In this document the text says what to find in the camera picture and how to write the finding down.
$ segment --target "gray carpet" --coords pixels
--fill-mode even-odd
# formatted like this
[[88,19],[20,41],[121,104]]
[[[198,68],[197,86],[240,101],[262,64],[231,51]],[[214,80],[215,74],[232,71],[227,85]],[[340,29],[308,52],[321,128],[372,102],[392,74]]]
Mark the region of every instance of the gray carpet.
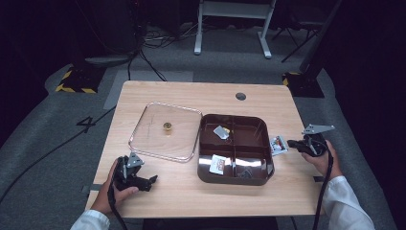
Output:
[[[276,32],[269,31],[267,40],[273,57],[265,59],[261,53],[254,28],[246,31],[213,30],[203,35],[202,54],[193,54],[194,37],[173,42],[166,48],[144,48],[146,57],[164,74],[181,72],[192,75],[194,82],[228,82],[282,84],[281,75],[298,71],[306,49],[281,60],[294,49],[288,34],[271,41]],[[304,37],[301,32],[293,32]],[[0,149],[0,192],[35,160],[82,130],[76,123],[90,116],[99,118],[117,99],[107,102],[117,76],[124,76],[126,64],[108,68],[98,94],[55,92],[68,65],[48,78],[45,87],[49,96],[19,125]],[[139,57],[130,66],[132,72],[151,69]],[[305,125],[334,125],[336,129],[326,137],[337,149],[341,166],[365,211],[376,229],[396,229],[386,199],[377,184],[363,154],[352,136],[334,98],[334,86],[327,73],[318,77],[324,99],[294,98]],[[114,111],[107,114],[87,133],[54,151],[31,168],[11,189],[0,205],[0,229],[69,229],[82,213],[87,197],[83,186],[89,186],[102,154],[104,141]],[[278,217],[280,229],[294,229],[289,217]],[[295,217],[298,229],[310,229],[313,216]],[[130,229],[140,229],[141,219],[129,219]],[[323,216],[319,229],[327,229]],[[120,229],[112,218],[112,229]]]
[[[161,74],[165,76],[165,80],[167,81],[193,81],[193,72],[191,71],[163,71]],[[132,81],[160,81],[160,78],[154,71],[130,71],[129,77]],[[110,109],[117,104],[125,81],[128,81],[127,71],[118,71],[114,78],[113,85],[111,86],[110,93],[105,100],[104,109]]]

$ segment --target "dark brown container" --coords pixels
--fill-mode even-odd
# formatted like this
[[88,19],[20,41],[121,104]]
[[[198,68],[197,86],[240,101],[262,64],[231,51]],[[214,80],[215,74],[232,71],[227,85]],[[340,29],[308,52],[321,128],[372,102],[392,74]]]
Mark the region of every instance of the dark brown container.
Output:
[[[214,133],[218,126],[230,130],[226,140]],[[275,171],[266,123],[257,117],[205,115],[199,147],[197,174],[208,183],[263,185]],[[227,158],[223,174],[210,172],[214,155]]]

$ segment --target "glass tray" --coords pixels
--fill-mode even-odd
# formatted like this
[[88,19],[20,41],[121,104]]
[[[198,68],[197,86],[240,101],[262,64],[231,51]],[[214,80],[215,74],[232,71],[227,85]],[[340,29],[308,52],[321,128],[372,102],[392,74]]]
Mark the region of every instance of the glass tray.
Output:
[[135,127],[129,148],[140,154],[176,162],[194,155],[202,113],[194,108],[149,103]]

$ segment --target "human hand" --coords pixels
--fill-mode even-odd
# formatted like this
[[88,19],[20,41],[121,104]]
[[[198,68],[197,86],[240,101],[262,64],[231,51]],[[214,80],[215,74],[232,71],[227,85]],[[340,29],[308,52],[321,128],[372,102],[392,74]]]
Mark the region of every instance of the human hand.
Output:
[[[331,155],[334,158],[334,163],[332,165],[331,175],[329,178],[329,180],[331,180],[334,177],[343,175],[343,173],[340,170],[340,163],[338,161],[337,152],[335,151],[334,147],[329,142],[329,140],[326,140],[326,142],[327,142],[327,147],[331,151]],[[302,157],[308,163],[314,165],[314,167],[316,167],[316,170],[318,172],[320,172],[323,176],[326,176],[327,168],[328,168],[328,153],[327,152],[325,152],[325,154],[323,154],[321,156],[317,156],[317,157],[312,157],[309,154],[302,152]]]
[[[114,170],[116,169],[117,165],[117,160],[113,163],[111,166],[110,172],[108,173],[107,180],[101,185],[101,190],[99,191],[98,196],[96,197],[95,202],[93,203],[92,207],[90,209],[99,211],[105,215],[109,214],[111,212],[110,204],[108,203],[108,188],[110,186],[112,176],[114,173]],[[137,193],[139,190],[137,187],[129,187],[127,189],[124,189],[122,191],[119,191],[114,185],[114,197],[116,198],[116,207],[120,206],[125,199],[127,199],[129,196]]]

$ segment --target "table surface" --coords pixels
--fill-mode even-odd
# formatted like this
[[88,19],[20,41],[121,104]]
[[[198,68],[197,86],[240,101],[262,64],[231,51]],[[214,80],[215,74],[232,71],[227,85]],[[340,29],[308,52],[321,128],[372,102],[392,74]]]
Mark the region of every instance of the table surface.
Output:
[[[240,101],[236,93],[244,93]],[[127,81],[105,141],[94,184],[102,184],[116,158],[129,155],[128,140],[147,104],[160,102],[200,110],[261,118],[269,137],[302,139],[302,124],[283,85]],[[158,174],[150,192],[139,192],[119,208],[124,218],[248,217],[314,215],[320,175],[296,149],[274,156],[275,173],[263,186],[205,183],[197,175],[198,149],[188,163],[139,154],[145,164],[138,176]],[[86,209],[98,192],[91,191]]]

